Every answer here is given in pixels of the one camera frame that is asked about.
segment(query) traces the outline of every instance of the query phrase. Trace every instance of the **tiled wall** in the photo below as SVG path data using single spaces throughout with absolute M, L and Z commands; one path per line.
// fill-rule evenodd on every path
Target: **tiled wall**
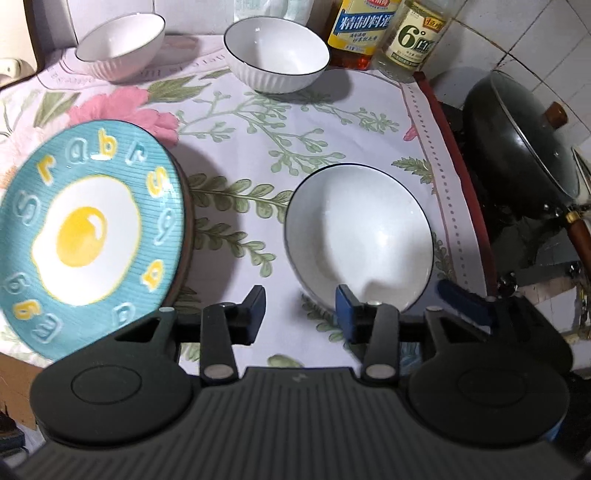
M 309 25 L 320 31 L 331 0 L 315 0 Z M 34 0 L 46 51 L 76 44 L 97 25 L 132 12 L 156 12 L 168 33 L 222 33 L 233 0 Z M 457 14 L 424 71 L 440 100 L 461 107 L 470 88 L 499 68 L 542 102 L 565 105 L 567 140 L 591 130 L 591 0 L 459 0 Z
M 591 130 L 591 0 L 467 0 L 424 66 L 438 98 L 461 107 L 501 69 L 547 106 L 561 102 L 567 140 Z

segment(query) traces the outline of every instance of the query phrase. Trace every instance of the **blue plate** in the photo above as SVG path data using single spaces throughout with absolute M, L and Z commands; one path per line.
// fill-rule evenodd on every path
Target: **blue plate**
M 42 145 L 0 207 L 0 307 L 58 360 L 155 310 L 184 233 L 181 184 L 148 132 L 77 125 Z

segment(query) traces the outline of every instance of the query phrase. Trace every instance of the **bottle label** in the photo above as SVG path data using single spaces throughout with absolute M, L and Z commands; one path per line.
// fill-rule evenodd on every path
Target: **bottle label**
M 400 0 L 344 0 L 328 44 L 373 55 L 399 4 Z
M 412 4 L 385 54 L 397 64 L 415 70 L 435 45 L 445 23 L 430 10 Z

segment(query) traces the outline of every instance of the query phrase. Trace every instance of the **floral tablecloth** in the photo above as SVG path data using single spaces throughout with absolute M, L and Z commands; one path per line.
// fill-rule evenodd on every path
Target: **floral tablecloth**
M 364 163 L 396 177 L 423 207 L 433 233 L 434 268 L 411 308 L 440 303 L 448 277 L 484 294 L 478 243 L 460 180 L 427 98 L 416 84 L 334 69 L 309 89 L 269 98 L 249 90 L 226 67 L 220 37 L 167 37 L 132 85 L 78 73 L 73 50 L 0 93 L 0 187 L 27 157 L 62 129 L 118 119 L 156 136 L 189 177 L 195 208 L 194 255 L 176 303 L 196 312 L 267 289 L 267 314 L 256 342 L 236 346 L 248 365 L 352 366 L 331 315 L 307 299 L 288 263 L 282 223 L 306 175 L 337 162 Z M 31 352 L 0 318 L 0 351 L 32 364 Z M 195 373 L 199 344 L 185 344 L 181 365 Z

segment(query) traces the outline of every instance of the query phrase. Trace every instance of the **wok lid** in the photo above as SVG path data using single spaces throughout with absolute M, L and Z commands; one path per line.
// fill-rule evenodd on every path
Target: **wok lid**
M 491 83 L 513 127 L 540 166 L 569 197 L 579 195 L 577 165 L 564 135 L 545 116 L 542 103 L 512 77 L 495 70 Z

